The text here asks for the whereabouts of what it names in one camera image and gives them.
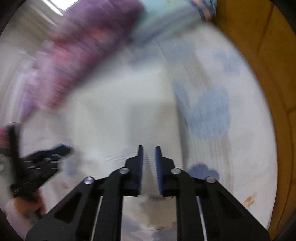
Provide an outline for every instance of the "purple fabric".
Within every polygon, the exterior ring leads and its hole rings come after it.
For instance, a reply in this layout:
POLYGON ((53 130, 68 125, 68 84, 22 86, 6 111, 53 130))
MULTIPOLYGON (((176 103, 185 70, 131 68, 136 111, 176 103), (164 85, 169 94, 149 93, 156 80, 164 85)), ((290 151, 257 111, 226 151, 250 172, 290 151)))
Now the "purple fabric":
POLYGON ((67 92, 129 35, 142 10, 139 0, 80 0, 69 8, 28 74, 22 121, 37 108, 58 107, 67 92))

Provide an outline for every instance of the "wooden bed frame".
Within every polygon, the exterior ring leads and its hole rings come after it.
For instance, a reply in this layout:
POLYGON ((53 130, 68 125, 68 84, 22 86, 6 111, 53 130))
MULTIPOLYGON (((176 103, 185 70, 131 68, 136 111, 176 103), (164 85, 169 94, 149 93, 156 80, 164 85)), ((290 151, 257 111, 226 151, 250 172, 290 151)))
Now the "wooden bed frame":
POLYGON ((270 0, 218 0, 214 19, 256 74, 274 121, 278 186, 272 239, 296 208, 296 35, 277 6, 270 0))

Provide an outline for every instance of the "black object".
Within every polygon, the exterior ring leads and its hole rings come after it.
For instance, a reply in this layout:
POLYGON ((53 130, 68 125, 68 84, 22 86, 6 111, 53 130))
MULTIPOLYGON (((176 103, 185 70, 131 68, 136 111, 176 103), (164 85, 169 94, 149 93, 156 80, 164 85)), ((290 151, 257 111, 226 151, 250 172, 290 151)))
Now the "black object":
POLYGON ((25 1, 26 0, 0 1, 0 35, 11 17, 25 1))
POLYGON ((143 148, 139 146, 138 155, 108 178, 87 177, 31 228, 26 241, 90 240, 95 223, 93 240, 120 240, 123 196, 140 194, 142 165, 143 148))
POLYGON ((273 241, 294 241, 296 240, 296 211, 286 223, 284 229, 273 241))
MULTIPOLYGON (((214 178, 193 178, 175 168, 160 147, 155 160, 161 194, 176 196, 178 241, 204 241, 196 196, 208 241, 270 241, 267 230, 214 178)), ((120 241, 123 196, 140 194, 142 165, 139 146, 138 155, 109 177, 87 177, 33 226, 26 241, 85 241, 92 235, 94 241, 120 241)))
POLYGON ((4 213, 0 209, 0 237, 2 241, 23 241, 7 221, 4 213))
POLYGON ((35 192, 57 173, 60 159, 68 155, 72 148, 60 145, 52 150, 42 150, 20 158, 20 126, 9 126, 8 135, 14 174, 14 184, 10 186, 12 195, 35 201, 35 192))
POLYGON ((177 239, 204 241, 199 196, 208 241, 270 241, 267 230, 213 177, 201 180, 175 168, 155 150, 160 193, 177 197, 177 239))

